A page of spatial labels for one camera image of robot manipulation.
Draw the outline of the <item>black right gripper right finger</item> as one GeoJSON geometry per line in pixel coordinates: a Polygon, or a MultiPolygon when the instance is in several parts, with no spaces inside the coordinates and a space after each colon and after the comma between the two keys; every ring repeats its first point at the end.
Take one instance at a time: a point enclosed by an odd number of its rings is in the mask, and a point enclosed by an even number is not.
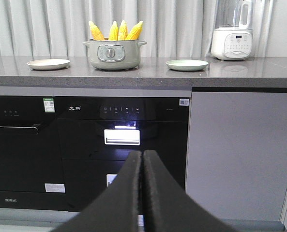
{"type": "Polygon", "coordinates": [[[154,150],[143,154],[143,211],[147,232],[234,232],[193,201],[154,150]]]}

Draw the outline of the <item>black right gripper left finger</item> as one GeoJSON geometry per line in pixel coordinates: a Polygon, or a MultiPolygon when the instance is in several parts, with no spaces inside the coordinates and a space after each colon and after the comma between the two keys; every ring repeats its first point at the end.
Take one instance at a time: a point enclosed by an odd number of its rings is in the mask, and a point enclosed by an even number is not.
{"type": "Polygon", "coordinates": [[[137,232],[141,152],[131,151],[112,184],[55,232],[137,232]]]}

